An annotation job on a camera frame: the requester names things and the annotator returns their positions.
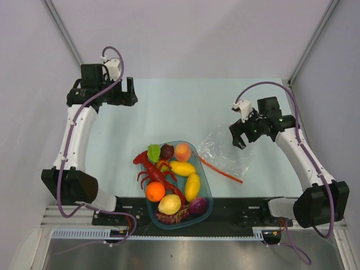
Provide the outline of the clear zip top bag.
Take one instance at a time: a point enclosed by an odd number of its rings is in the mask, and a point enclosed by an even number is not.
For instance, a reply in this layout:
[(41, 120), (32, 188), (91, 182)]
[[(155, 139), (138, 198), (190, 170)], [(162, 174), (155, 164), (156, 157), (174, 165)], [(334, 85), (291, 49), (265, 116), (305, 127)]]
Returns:
[(197, 155), (206, 166), (219, 174), (242, 183), (253, 159), (253, 146), (243, 150), (232, 144), (229, 123), (213, 129), (197, 147)]

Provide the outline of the green toy fruit slice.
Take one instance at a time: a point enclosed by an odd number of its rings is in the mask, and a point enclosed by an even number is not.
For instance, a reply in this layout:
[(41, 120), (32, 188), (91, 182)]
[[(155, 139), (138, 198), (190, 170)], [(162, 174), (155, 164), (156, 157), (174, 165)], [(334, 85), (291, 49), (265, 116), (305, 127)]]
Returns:
[(153, 162), (157, 163), (160, 160), (161, 147), (157, 144), (150, 144), (147, 147), (147, 157)]

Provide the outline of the toy peach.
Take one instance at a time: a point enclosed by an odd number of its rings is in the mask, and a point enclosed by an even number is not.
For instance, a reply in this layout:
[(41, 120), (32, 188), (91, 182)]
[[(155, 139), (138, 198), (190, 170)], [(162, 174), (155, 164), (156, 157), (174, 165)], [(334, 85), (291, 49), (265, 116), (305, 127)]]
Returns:
[(174, 156), (180, 162), (189, 161), (192, 156), (192, 150), (187, 143), (179, 143), (174, 148)]

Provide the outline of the yellow toy mango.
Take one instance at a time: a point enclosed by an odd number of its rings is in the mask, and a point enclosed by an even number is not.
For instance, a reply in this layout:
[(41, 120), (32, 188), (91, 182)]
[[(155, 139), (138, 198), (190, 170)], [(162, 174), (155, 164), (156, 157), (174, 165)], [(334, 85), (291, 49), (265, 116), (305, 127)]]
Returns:
[(196, 173), (196, 168), (188, 162), (173, 160), (169, 163), (169, 165), (171, 167), (171, 171), (178, 176), (188, 177)]
[(196, 199), (200, 192), (200, 177), (194, 173), (191, 174), (186, 181), (184, 195), (186, 200), (190, 203)]

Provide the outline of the dark red toy fruit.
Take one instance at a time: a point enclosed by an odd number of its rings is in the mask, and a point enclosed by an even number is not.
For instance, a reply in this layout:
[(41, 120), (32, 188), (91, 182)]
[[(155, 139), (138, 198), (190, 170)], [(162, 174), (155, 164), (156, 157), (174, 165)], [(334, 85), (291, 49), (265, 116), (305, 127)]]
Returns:
[(174, 155), (174, 146), (168, 143), (165, 143), (160, 148), (160, 158), (164, 160), (169, 160)]

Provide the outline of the purple toy onion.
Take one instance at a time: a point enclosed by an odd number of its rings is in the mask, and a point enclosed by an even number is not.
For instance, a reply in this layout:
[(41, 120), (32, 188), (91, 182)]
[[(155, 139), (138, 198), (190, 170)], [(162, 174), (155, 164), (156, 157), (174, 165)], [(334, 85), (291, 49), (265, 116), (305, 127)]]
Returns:
[(203, 215), (208, 208), (208, 201), (204, 197), (197, 197), (189, 203), (188, 210), (192, 215)]

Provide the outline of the yellow toy lemon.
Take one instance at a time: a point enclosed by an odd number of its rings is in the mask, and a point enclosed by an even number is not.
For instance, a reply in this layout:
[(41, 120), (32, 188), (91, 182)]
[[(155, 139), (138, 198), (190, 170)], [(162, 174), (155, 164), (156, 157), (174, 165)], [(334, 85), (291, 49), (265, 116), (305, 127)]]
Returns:
[(158, 211), (166, 214), (173, 215), (181, 208), (181, 199), (178, 195), (170, 194), (164, 196), (158, 204)]

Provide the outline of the toy orange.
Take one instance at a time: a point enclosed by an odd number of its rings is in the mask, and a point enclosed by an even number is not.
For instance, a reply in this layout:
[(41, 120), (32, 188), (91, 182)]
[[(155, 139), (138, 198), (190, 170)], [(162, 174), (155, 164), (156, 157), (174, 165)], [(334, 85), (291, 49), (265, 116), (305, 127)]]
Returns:
[(165, 196), (165, 187), (160, 182), (149, 183), (146, 187), (145, 194), (150, 202), (159, 202)]

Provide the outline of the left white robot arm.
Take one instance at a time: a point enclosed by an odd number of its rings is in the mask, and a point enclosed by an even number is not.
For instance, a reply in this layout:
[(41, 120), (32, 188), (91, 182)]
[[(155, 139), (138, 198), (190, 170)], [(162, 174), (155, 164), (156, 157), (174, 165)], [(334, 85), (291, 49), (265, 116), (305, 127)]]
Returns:
[(133, 106), (138, 101), (133, 78), (127, 78), (122, 90), (123, 63), (117, 59), (101, 64), (83, 64), (66, 97), (67, 118), (64, 137), (52, 168), (42, 170), (41, 180), (57, 200), (59, 211), (65, 204), (77, 204), (105, 212), (113, 225), (123, 221), (124, 210), (117, 207), (116, 197), (99, 188), (95, 177), (86, 173), (86, 151), (93, 124), (103, 104)]

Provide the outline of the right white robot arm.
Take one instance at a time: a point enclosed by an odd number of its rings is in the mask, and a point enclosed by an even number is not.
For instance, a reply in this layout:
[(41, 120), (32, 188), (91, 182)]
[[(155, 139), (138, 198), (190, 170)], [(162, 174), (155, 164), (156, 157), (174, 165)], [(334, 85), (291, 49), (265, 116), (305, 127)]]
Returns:
[(258, 108), (250, 101), (239, 100), (232, 110), (241, 118), (231, 124), (232, 144), (244, 149), (244, 134), (250, 143), (261, 136), (269, 136), (282, 150), (295, 170), (303, 190), (297, 199), (279, 197), (269, 199), (259, 212), (260, 221), (274, 225), (279, 218), (293, 219), (303, 228), (338, 222), (344, 218), (349, 187), (338, 182), (320, 164), (304, 139), (292, 115), (283, 115), (276, 97), (258, 100)]

